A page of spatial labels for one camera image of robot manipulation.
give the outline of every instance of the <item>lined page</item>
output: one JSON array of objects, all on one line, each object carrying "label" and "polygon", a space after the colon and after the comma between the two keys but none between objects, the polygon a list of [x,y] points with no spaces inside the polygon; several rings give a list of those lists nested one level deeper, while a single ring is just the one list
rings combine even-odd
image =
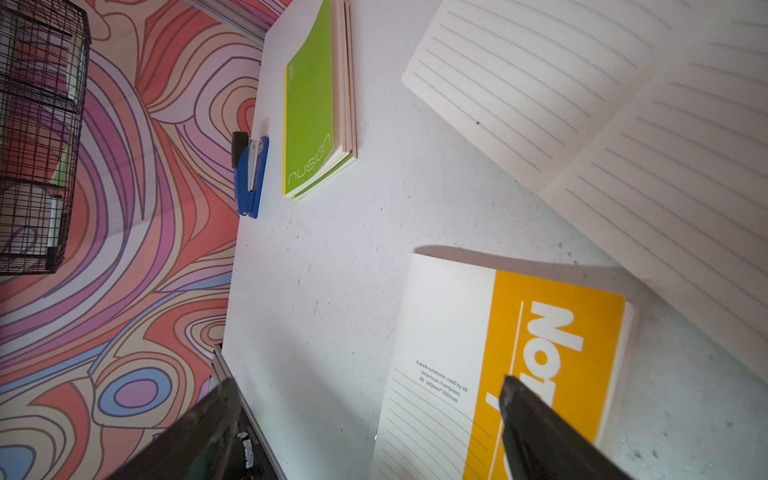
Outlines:
[{"label": "lined page", "polygon": [[473,469],[467,458],[476,455],[469,445],[495,278],[493,269],[411,255],[372,480],[462,480],[465,471],[485,480],[475,471],[485,464]]},{"label": "lined page", "polygon": [[543,195],[768,380],[768,2],[717,15]]},{"label": "lined page", "polygon": [[444,0],[402,81],[533,191],[613,117],[710,0]]}]

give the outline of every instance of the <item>psychedelic wall pattern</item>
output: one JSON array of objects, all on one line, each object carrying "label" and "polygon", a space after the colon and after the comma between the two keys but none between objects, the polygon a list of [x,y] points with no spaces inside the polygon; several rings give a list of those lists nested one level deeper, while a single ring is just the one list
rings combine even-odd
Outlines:
[{"label": "psychedelic wall pattern", "polygon": [[66,261],[0,278],[0,469],[104,478],[208,389],[261,51],[180,0],[77,0],[88,69]]}]

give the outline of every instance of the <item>stack of notebooks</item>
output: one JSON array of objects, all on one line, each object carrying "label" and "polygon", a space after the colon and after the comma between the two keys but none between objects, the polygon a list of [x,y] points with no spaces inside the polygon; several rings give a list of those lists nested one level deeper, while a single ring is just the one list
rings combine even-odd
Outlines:
[{"label": "stack of notebooks", "polygon": [[323,0],[285,92],[283,195],[297,200],[357,157],[347,3]]}]

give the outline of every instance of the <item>table surface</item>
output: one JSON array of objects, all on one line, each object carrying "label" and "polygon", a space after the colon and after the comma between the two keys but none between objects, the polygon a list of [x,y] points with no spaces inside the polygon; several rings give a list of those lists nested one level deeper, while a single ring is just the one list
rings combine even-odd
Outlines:
[{"label": "table surface", "polygon": [[624,294],[641,322],[613,460],[640,479],[765,479],[768,386],[402,84],[439,0],[351,1],[359,159],[281,196],[283,69],[319,2],[293,0],[266,36],[253,136],[271,145],[223,342],[287,478],[368,478],[417,250]]}]

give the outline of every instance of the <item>black wire basket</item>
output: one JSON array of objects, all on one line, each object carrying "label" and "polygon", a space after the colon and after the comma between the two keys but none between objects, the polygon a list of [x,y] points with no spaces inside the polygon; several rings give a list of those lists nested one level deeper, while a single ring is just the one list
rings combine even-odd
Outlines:
[{"label": "black wire basket", "polygon": [[64,261],[90,44],[66,0],[0,0],[0,275]]}]

